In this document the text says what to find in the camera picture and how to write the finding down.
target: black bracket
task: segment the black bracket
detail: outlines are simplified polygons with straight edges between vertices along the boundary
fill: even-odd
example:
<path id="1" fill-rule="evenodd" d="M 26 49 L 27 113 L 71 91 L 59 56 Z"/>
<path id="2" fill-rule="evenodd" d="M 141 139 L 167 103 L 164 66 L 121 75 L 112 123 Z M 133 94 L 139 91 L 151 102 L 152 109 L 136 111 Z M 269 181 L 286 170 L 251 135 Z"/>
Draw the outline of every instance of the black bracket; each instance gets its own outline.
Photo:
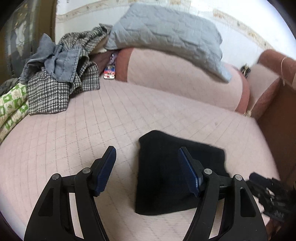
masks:
<path id="1" fill-rule="evenodd" d="M 265 178 L 253 172 L 246 181 L 252 194 L 264 207 L 264 214 L 284 223 L 296 207 L 296 189 L 272 178 Z"/>
<path id="2" fill-rule="evenodd" d="M 178 159 L 190 190 L 201 198 L 184 240 L 267 241 L 261 213 L 242 176 L 218 176 L 204 169 L 186 148 L 179 149 Z M 52 175 L 31 214 L 24 241 L 108 241 L 94 196 L 104 191 L 115 160 L 116 150 L 109 146 L 90 168 L 67 177 Z M 84 239 L 74 233 L 69 193 L 75 193 Z M 221 198 L 224 198 L 224 209 L 220 231 L 209 239 Z"/>

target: blanket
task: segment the blanket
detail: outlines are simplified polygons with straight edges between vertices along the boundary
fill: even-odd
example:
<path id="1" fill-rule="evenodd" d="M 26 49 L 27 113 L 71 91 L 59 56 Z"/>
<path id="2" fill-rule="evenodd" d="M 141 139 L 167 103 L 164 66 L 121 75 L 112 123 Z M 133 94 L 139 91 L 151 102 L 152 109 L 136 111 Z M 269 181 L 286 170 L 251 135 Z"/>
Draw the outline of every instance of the blanket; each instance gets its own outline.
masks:
<path id="1" fill-rule="evenodd" d="M 75 56 L 77 52 L 69 52 L 69 50 L 79 50 L 77 63 L 72 61 L 70 65 L 58 66 L 59 70 L 62 66 L 72 68 L 71 72 L 62 72 L 67 73 L 66 75 L 60 74 L 60 71 L 57 72 L 57 69 L 52 67 L 52 61 L 48 65 L 41 65 L 38 72 L 34 74 L 32 69 L 28 72 L 30 74 L 27 85 L 30 115 L 65 111 L 71 94 L 100 88 L 99 69 L 95 62 L 89 60 L 89 53 L 110 33 L 111 28 L 109 25 L 100 24 L 91 31 L 67 33 L 61 38 L 57 56 L 61 53 L 70 53 L 69 56 Z M 62 76 L 67 76 L 67 79 L 62 80 Z"/>
<path id="2" fill-rule="evenodd" d="M 114 25 L 106 49 L 144 47 L 177 55 L 228 83 L 231 74 L 221 63 L 222 37 L 214 23 L 169 8 L 133 4 Z"/>
<path id="3" fill-rule="evenodd" d="M 28 110 L 26 86 L 21 83 L 0 97 L 0 143 L 28 114 Z"/>

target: green patterned cloth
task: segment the green patterned cloth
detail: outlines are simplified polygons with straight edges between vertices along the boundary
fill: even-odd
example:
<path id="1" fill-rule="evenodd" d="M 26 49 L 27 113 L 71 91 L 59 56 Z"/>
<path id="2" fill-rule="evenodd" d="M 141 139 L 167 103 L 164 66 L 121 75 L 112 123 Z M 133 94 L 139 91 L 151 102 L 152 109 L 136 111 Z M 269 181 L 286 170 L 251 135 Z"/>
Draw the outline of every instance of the green patterned cloth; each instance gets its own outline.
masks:
<path id="1" fill-rule="evenodd" d="M 0 143 L 29 111 L 27 89 L 18 83 L 7 94 L 0 97 Z"/>

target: metal screw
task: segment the metal screw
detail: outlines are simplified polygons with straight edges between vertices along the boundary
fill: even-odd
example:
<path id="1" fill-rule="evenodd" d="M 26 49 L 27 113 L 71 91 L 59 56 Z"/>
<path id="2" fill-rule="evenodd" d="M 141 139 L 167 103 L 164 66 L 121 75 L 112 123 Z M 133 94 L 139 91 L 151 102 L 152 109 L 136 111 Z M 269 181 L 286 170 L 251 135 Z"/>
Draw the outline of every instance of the metal screw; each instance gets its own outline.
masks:
<path id="1" fill-rule="evenodd" d="M 204 172 L 205 174 L 208 174 L 208 175 L 212 174 L 212 170 L 209 168 L 204 169 Z"/>
<path id="2" fill-rule="evenodd" d="M 83 173 L 90 173 L 91 169 L 89 167 L 83 168 L 82 170 Z"/>
<path id="3" fill-rule="evenodd" d="M 59 174 L 56 173 L 56 174 L 53 174 L 53 175 L 52 175 L 52 179 L 53 179 L 53 180 L 56 180 L 56 179 L 58 179 L 58 178 L 59 178 Z"/>
<path id="4" fill-rule="evenodd" d="M 242 176 L 241 176 L 241 175 L 238 175 L 238 174 L 236 174 L 236 175 L 235 175 L 235 179 L 237 179 L 237 180 L 241 181 L 241 180 L 242 180 Z"/>

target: white wall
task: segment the white wall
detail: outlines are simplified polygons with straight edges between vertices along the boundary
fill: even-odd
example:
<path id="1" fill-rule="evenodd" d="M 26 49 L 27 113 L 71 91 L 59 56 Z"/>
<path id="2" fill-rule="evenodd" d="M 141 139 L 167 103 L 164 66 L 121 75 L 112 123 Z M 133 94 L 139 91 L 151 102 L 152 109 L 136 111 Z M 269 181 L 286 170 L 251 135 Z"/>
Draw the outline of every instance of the white wall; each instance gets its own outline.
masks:
<path id="1" fill-rule="evenodd" d="M 57 14 L 65 14 L 84 5 L 99 2 L 98 0 L 58 0 Z"/>
<path id="2" fill-rule="evenodd" d="M 128 9 L 129 6 L 103 9 L 77 16 L 63 23 L 56 23 L 55 42 L 58 43 L 61 37 L 66 33 L 91 30 L 100 23 L 114 25 Z"/>
<path id="3" fill-rule="evenodd" d="M 244 64 L 252 66 L 258 61 L 260 54 L 263 52 L 262 48 L 258 47 L 252 40 L 240 32 L 220 22 L 214 23 L 223 38 L 223 42 L 220 45 L 223 53 L 223 62 L 240 69 Z"/>
<path id="4" fill-rule="evenodd" d="M 192 6 L 219 9 L 261 35 L 273 48 L 296 59 L 296 40 L 279 12 L 267 0 L 193 0 Z"/>

